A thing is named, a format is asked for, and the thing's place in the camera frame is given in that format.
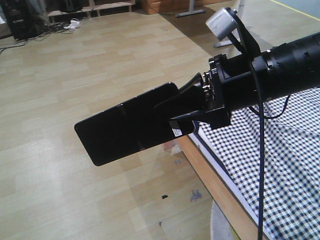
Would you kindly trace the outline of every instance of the black flat plate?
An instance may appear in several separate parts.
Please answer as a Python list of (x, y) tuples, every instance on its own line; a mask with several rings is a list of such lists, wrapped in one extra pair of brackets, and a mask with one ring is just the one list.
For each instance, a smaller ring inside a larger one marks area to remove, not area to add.
[(101, 166), (194, 131), (192, 121), (159, 120), (154, 106), (178, 93), (168, 82), (75, 124), (96, 166)]

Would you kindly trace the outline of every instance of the wires on floor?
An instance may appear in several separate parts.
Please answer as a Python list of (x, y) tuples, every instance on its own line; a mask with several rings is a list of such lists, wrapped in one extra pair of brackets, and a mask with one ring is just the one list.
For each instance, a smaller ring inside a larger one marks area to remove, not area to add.
[(27, 43), (33, 40), (37, 42), (43, 41), (44, 39), (49, 37), (51, 34), (72, 34), (74, 31), (73, 29), (65, 28), (68, 25), (69, 23), (66, 21), (52, 23), (50, 25), (44, 25), (43, 33), (41, 33), (40, 35), (36, 37), (31, 37), (25, 40), (20, 40), (20, 41), (5, 45), (3, 47), (0, 47), (0, 55), (7, 49), (25, 46)]

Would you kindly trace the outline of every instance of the white object on floor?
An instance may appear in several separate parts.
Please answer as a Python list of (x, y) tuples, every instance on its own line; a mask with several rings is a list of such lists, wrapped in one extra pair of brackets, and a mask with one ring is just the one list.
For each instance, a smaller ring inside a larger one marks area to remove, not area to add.
[(230, 224), (215, 200), (212, 201), (210, 225), (211, 240), (234, 240)]
[(77, 29), (80, 27), (80, 21), (78, 19), (73, 18), (70, 21), (70, 25), (69, 26), (64, 26), (64, 29)]

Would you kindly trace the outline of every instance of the black cylinder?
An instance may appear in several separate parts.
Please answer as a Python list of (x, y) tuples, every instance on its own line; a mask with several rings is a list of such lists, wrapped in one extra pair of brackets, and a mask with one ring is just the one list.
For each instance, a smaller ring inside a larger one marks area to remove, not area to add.
[[(253, 61), (263, 101), (320, 86), (320, 32), (263, 52)], [(257, 88), (244, 56), (222, 58), (222, 91), (230, 111), (258, 103)]]

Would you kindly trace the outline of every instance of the wooden shelf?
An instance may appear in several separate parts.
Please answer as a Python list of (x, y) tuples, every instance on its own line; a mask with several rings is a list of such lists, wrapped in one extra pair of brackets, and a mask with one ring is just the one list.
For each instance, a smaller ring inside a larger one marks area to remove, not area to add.
[(91, 12), (96, 11), (98, 16), (100, 17), (100, 10), (103, 9), (112, 9), (112, 8), (119, 8), (119, 7), (129, 7), (129, 12), (132, 11), (132, 5), (136, 4), (136, 0), (129, 0), (129, 1), (119, 1), (119, 2), (112, 2), (112, 3), (104, 3), (96, 5), (95, 0), (88, 0), (89, 6), (84, 6), (81, 10), (75, 12), (63, 12), (60, 10), (50, 11), (47, 13), (48, 17), (51, 17), (54, 21), (55, 16), (67, 15), (67, 14), (76, 14), (76, 13), (86, 13), (88, 18), (91, 17)]
[(118, 8), (118, 7), (125, 7), (125, 6), (132, 6), (135, 5), (136, 1), (131, 0), (131, 1), (120, 1), (120, 2), (114, 2), (114, 3), (106, 3), (106, 4), (101, 4), (101, 5), (96, 5), (94, 6), (93, 10), (102, 10), (102, 9), (111, 9), (111, 8)]
[(93, 8), (91, 6), (85, 6), (79, 11), (75, 12), (64, 12), (60, 10), (55, 10), (55, 11), (50, 11), (47, 13), (48, 17), (55, 17), (55, 16), (61, 16), (61, 15), (67, 15), (67, 14), (77, 14), (77, 13), (86, 13), (86, 12), (91, 12)]

